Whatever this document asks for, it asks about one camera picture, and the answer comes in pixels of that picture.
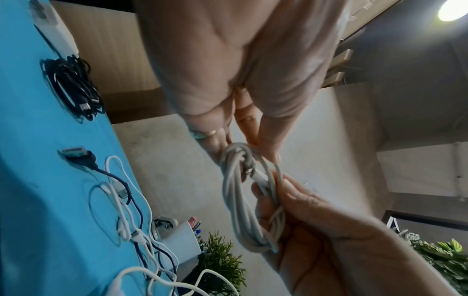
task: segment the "coiled black cable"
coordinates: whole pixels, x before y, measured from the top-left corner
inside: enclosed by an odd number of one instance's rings
[[[73,115],[91,121],[98,113],[105,113],[104,103],[89,78],[91,67],[86,61],[73,55],[67,59],[47,59],[43,65],[55,93]]]

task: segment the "ceiling light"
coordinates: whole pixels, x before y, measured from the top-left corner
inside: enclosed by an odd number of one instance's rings
[[[439,9],[441,21],[453,21],[468,13],[468,0],[447,0]]]

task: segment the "floor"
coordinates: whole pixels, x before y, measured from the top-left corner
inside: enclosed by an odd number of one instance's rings
[[[381,217],[392,197],[375,153],[384,134],[370,93],[365,83],[321,89],[288,136],[281,167],[336,206]],[[243,295],[289,294],[260,255],[236,243],[221,198],[221,172],[177,115],[117,124],[114,130],[155,216],[179,221],[196,216],[202,221],[202,237],[219,230],[233,240],[233,254],[243,255],[248,272]],[[236,126],[232,132],[234,140],[243,140]],[[254,207],[248,186],[244,192]],[[192,267],[186,264],[180,272],[187,274]]]

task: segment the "potted plant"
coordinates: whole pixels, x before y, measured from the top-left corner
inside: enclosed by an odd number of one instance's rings
[[[452,238],[450,242],[437,244],[422,241],[418,234],[396,231],[399,236],[411,245],[432,267],[460,293],[468,296],[468,255],[462,245]]]
[[[208,241],[203,244],[203,253],[198,255],[197,266],[186,276],[182,282],[194,285],[201,272],[205,269],[216,271],[224,276],[239,291],[240,285],[245,286],[245,268],[241,268],[242,255],[233,256],[229,251],[233,247],[233,242],[225,242],[218,232],[210,233]],[[234,291],[221,279],[211,274],[204,274],[198,287],[212,295],[233,296]],[[178,288],[180,295],[187,293],[188,289]]]

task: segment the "blue tablecloth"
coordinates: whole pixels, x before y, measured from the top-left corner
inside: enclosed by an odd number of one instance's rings
[[[28,2],[0,0],[0,295],[102,295],[120,270],[140,263],[97,187],[107,178],[58,151],[84,146],[101,168],[117,155],[134,177],[107,117],[77,121],[45,83],[40,60],[57,57],[33,26]],[[111,169],[123,177],[115,163]],[[148,221],[144,200],[135,200]],[[123,288],[144,295],[144,276],[126,276]],[[168,290],[156,285],[153,294]]]

